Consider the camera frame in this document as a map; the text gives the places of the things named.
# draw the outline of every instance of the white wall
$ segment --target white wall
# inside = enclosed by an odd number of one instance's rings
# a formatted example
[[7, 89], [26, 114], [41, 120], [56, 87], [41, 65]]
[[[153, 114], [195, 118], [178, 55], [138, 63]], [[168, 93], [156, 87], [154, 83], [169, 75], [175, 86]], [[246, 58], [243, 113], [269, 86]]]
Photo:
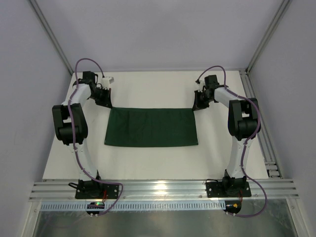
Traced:
[[26, 0], [0, 3], [0, 32], [0, 235], [15, 237], [47, 161], [51, 107], [70, 75]]
[[316, 226], [316, 1], [293, 1], [251, 79], [285, 177]]
[[38, 0], [72, 66], [105, 71], [245, 68], [281, 2]]

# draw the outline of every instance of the black mounting plate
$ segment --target black mounting plate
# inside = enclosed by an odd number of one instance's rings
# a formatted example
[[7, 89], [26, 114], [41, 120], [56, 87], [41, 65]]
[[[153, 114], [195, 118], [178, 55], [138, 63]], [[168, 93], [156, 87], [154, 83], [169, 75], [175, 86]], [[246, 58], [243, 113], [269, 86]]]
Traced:
[[[208, 198], [237, 198], [233, 196], [228, 196], [224, 190], [224, 187], [222, 185], [222, 181], [214, 181], [214, 182], [209, 182], [207, 181], [205, 183], [206, 185], [206, 193]], [[249, 183], [246, 182], [246, 185], [244, 189], [242, 189], [242, 196], [244, 198], [251, 197], [251, 190]]]
[[102, 184], [102, 192], [81, 192], [76, 189], [75, 199], [102, 199], [104, 191], [107, 191], [107, 199], [117, 199], [119, 196], [119, 186], [114, 184]]

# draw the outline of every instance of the dark green fabric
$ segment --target dark green fabric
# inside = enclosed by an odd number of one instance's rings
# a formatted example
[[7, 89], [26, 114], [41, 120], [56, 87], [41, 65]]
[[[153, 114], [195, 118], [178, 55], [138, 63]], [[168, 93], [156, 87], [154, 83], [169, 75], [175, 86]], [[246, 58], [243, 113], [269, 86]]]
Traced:
[[198, 145], [192, 109], [112, 108], [105, 145], [182, 147]]

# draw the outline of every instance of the table surface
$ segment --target table surface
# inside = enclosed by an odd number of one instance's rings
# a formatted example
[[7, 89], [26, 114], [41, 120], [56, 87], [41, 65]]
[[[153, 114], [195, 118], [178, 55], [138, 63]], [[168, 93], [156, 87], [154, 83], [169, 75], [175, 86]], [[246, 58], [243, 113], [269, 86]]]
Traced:
[[[201, 72], [120, 72], [114, 77], [112, 104], [125, 108], [191, 108], [194, 81]], [[223, 73], [212, 71], [223, 84]], [[75, 81], [73, 75], [70, 85]], [[227, 85], [245, 96], [238, 71], [227, 72]], [[69, 87], [66, 98], [69, 98]], [[198, 146], [168, 148], [131, 148], [104, 145], [110, 109], [89, 99], [83, 107], [88, 124], [88, 148], [102, 179], [221, 179], [230, 159], [232, 137], [227, 128], [228, 109], [220, 103], [196, 111]], [[268, 178], [258, 139], [251, 145], [247, 174], [255, 179]], [[55, 137], [43, 179], [78, 179], [75, 159]]]

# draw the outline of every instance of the cable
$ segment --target cable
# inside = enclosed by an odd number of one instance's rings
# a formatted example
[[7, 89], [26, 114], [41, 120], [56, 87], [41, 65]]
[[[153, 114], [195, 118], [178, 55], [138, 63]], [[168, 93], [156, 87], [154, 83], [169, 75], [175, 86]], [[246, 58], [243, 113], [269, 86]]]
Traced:
[[99, 69], [100, 69], [100, 71], [101, 71], [101, 73], [102, 73], [102, 77], [104, 78], [104, 73], [103, 73], [103, 71], [102, 71], [100, 65], [99, 65], [96, 61], [94, 61], [94, 60], [92, 60], [92, 59], [90, 59], [90, 58], [81, 58], [81, 59], [79, 59], [79, 60], [77, 61], [76, 66], [75, 66], [76, 88], [75, 88], [75, 90], [73, 91], [73, 93], [71, 94], [71, 96], [70, 96], [70, 98], [69, 98], [69, 100], [68, 100], [68, 104], [67, 104], [68, 111], [69, 111], [69, 116], [70, 116], [70, 118], [71, 118], [71, 127], [72, 127], [72, 130], [73, 130], [73, 147], [74, 147], [74, 151], [75, 151], [75, 155], [76, 155], [76, 160], [77, 160], [77, 163], [78, 163], [80, 169], [84, 172], [84, 174], [85, 174], [86, 176], [88, 176], [90, 179], [92, 179], [93, 181], [98, 182], [98, 183], [101, 183], [101, 184], [119, 185], [119, 186], [122, 187], [122, 189], [121, 189], [121, 191], [120, 191], [120, 193], [119, 193], [119, 195], [118, 195], [118, 198], [113, 202], [113, 204], [112, 204], [107, 210], [105, 210], [105, 211], [103, 211], [103, 212], [100, 212], [100, 213], [98, 214], [98, 216], [102, 216], [102, 215], [108, 213], [108, 212], [115, 206], [115, 204], [117, 203], [117, 201], [119, 200], [119, 198], [120, 198], [120, 196], [122, 195], [122, 192], [123, 192], [123, 184], [122, 184], [122, 183], [119, 183], [119, 182], [106, 182], [106, 181], [101, 181], [101, 180], [95, 179], [95, 178], [92, 177], [87, 171], [85, 171], [85, 169], [83, 168], [83, 166], [81, 165], [80, 160], [79, 160], [79, 156], [78, 156], [78, 152], [77, 152], [77, 148], [76, 148], [76, 131], [75, 131], [74, 116], [73, 116], [73, 112], [71, 111], [71, 107], [70, 107], [71, 104], [70, 104], [70, 103], [71, 103], [71, 99], [73, 98], [73, 96], [75, 95], [76, 91], [78, 90], [79, 80], [78, 80], [78, 75], [77, 75], [77, 67], [78, 67], [78, 63], [79, 63], [80, 61], [82, 61], [82, 60], [89, 60], [89, 61], [95, 63], [95, 64], [99, 67]]
[[256, 183], [256, 184], [261, 188], [261, 190], [262, 190], [262, 192], [263, 192], [263, 194], [264, 194], [264, 196], [265, 196], [265, 204], [264, 204], [264, 206], [262, 207], [262, 209], [261, 209], [260, 211], [258, 211], [257, 213], [255, 213], [255, 214], [252, 214], [252, 215], [236, 214], [236, 215], [235, 215], [235, 216], [243, 217], [243, 218], [255, 217], [255, 216], [260, 215], [260, 214], [266, 209], [267, 204], [268, 204], [268, 197], [267, 197], [266, 191], [265, 191], [264, 188], [261, 186], [261, 184], [259, 184], [258, 181], [254, 180], [253, 178], [250, 178], [250, 177], [246, 174], [246, 171], [245, 171], [244, 168], [243, 168], [243, 159], [244, 159], [244, 157], [245, 157], [245, 152], [246, 152], [246, 148], [247, 148], [247, 143], [248, 143], [248, 141], [249, 141], [250, 139], [252, 139], [252, 138], [257, 134], [257, 132], [259, 131], [260, 124], [261, 124], [260, 112], [259, 112], [259, 109], [258, 109], [258, 107], [256, 106], [256, 104], [253, 103], [251, 100], [249, 100], [249, 99], [246, 98], [246, 97], [237, 95], [236, 93], [234, 93], [234, 92], [232, 92], [231, 90], [228, 89], [228, 87], [226, 86], [226, 71], [225, 71], [225, 69], [224, 69], [222, 66], [218, 66], [218, 65], [217, 65], [217, 66], [212, 66], [212, 67], [206, 69], [206, 70], [198, 77], [197, 80], [199, 80], [199, 79], [202, 77], [202, 75], [203, 75], [204, 73], [206, 73], [207, 71], [209, 71], [209, 70], [212, 69], [212, 68], [221, 68], [221, 69], [223, 70], [223, 73], [224, 73], [224, 88], [225, 88], [230, 94], [232, 94], [233, 96], [236, 96], [237, 98], [240, 98], [240, 99], [243, 99], [243, 100], [246, 100], [247, 102], [249, 102], [249, 103], [255, 108], [255, 110], [256, 110], [256, 112], [257, 112], [257, 115], [258, 115], [258, 124], [257, 124], [257, 127], [256, 127], [255, 131], [246, 139], [246, 141], [245, 141], [245, 143], [244, 143], [243, 150], [242, 150], [242, 154], [241, 154], [241, 163], [240, 163], [240, 165], [241, 165], [241, 170], [242, 170], [243, 174], [244, 174], [248, 179], [250, 179], [252, 182]]

